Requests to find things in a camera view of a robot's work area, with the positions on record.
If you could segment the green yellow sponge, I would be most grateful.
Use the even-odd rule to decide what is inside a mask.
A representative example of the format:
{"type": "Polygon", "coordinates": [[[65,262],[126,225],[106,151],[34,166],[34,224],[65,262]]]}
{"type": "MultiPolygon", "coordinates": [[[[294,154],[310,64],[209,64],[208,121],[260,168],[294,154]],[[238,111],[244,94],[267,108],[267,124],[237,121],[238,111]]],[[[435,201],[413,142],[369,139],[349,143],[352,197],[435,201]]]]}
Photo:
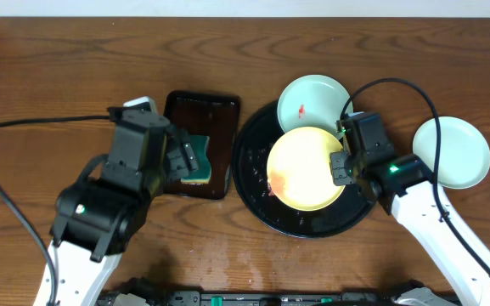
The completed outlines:
{"type": "Polygon", "coordinates": [[[207,157],[210,138],[205,135],[191,135],[190,144],[193,149],[198,169],[192,171],[188,177],[182,178],[183,184],[208,184],[211,180],[211,164],[207,157]]]}

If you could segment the light blue front plate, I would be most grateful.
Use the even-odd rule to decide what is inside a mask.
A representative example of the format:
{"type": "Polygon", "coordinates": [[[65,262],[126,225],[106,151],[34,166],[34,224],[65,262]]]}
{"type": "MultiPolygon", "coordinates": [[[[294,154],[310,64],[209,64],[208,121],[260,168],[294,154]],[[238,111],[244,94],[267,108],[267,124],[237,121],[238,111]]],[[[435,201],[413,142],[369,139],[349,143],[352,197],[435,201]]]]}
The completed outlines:
{"type": "MultiPolygon", "coordinates": [[[[490,148],[480,131],[452,116],[441,116],[441,152],[438,181],[450,189],[468,189],[479,184],[490,169],[490,148]]],[[[436,151],[434,119],[422,124],[414,135],[413,153],[433,169],[436,151]]]]}

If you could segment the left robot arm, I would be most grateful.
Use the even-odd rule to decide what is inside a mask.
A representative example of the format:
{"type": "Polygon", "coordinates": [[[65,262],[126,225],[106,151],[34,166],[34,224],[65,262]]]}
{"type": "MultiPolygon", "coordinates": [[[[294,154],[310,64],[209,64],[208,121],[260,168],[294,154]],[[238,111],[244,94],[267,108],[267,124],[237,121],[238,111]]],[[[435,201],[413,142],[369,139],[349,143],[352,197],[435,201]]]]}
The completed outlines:
{"type": "Polygon", "coordinates": [[[149,206],[197,170],[189,133],[151,110],[110,107],[110,152],[95,156],[56,201],[36,305],[93,305],[149,206]]]}

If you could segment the yellow plate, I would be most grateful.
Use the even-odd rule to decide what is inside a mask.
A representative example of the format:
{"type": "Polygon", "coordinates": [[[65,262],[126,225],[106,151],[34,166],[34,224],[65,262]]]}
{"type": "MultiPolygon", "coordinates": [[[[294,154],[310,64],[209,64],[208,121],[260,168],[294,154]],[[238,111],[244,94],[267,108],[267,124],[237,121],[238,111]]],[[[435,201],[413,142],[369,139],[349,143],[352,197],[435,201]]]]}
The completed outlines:
{"type": "Polygon", "coordinates": [[[270,194],[298,211],[329,206],[345,189],[334,184],[330,167],[330,154],[342,149],[334,135],[317,127],[299,127],[285,133],[268,155],[270,194]]]}

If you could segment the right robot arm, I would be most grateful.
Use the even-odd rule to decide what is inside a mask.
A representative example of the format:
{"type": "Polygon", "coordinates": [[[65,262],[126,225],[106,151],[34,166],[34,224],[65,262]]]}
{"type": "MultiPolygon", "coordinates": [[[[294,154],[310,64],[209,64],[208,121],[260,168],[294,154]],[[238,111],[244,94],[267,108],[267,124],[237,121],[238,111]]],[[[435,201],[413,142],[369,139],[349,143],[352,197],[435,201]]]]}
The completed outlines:
{"type": "Polygon", "coordinates": [[[490,305],[490,251],[416,155],[371,164],[342,150],[329,155],[329,164],[336,185],[355,184],[413,235],[463,305],[490,305]]]}

